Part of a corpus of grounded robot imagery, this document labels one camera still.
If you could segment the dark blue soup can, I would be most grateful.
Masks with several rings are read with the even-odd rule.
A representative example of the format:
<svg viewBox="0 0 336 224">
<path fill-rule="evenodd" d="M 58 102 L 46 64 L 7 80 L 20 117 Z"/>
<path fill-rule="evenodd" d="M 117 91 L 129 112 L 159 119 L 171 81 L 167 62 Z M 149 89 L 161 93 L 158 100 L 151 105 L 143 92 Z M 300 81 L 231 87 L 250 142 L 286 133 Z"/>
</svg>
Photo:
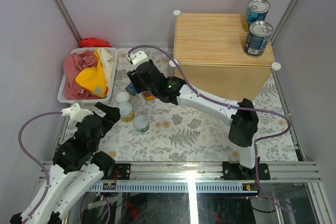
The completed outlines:
<svg viewBox="0 0 336 224">
<path fill-rule="evenodd" d="M 273 31 L 272 25 L 266 21 L 258 20 L 251 23 L 243 47 L 244 53 L 252 57 L 261 56 L 266 49 Z"/>
</svg>

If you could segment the light blue Progresso soup can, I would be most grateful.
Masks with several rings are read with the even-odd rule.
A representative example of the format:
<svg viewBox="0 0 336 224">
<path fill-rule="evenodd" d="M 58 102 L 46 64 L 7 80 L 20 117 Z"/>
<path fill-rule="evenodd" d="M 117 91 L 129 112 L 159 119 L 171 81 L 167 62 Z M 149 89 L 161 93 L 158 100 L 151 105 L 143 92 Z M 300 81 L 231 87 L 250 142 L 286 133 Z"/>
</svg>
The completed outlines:
<svg viewBox="0 0 336 224">
<path fill-rule="evenodd" d="M 270 4 L 267 0 L 250 0 L 245 13 L 244 31 L 248 32 L 251 23 L 259 20 L 264 21 L 269 9 Z"/>
</svg>

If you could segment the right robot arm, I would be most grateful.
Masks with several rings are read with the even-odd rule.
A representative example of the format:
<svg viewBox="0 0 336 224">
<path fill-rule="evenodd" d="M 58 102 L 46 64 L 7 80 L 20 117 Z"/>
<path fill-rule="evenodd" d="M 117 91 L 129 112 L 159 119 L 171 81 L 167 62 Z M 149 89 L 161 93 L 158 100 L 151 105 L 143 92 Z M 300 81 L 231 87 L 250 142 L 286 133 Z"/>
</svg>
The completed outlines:
<svg viewBox="0 0 336 224">
<path fill-rule="evenodd" d="M 215 95 L 202 94 L 181 78 L 165 77 L 151 59 L 130 60 L 130 64 L 132 70 L 127 75 L 138 93 L 148 91 L 161 102 L 199 110 L 228 125 L 228 138 L 238 146 L 240 175 L 245 179 L 257 175 L 255 133 L 259 119 L 256 112 L 250 110 L 253 108 L 250 100 L 226 101 Z"/>
</svg>

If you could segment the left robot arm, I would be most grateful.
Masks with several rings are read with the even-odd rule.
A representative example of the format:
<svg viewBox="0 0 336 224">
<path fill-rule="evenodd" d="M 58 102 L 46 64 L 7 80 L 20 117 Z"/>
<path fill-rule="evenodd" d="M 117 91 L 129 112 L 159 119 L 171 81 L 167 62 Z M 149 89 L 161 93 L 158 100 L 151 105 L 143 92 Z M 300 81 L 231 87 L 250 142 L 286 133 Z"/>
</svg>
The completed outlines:
<svg viewBox="0 0 336 224">
<path fill-rule="evenodd" d="M 21 139 L 18 140 L 22 151 L 43 170 L 46 179 L 26 210 L 11 217 L 11 223 L 61 223 L 92 185 L 114 175 L 114 159 L 98 148 L 101 139 L 120 120 L 120 109 L 101 102 L 95 107 L 105 115 L 84 109 L 79 103 L 59 112 L 76 122 L 77 131 L 59 145 L 50 169 L 24 148 Z"/>
</svg>

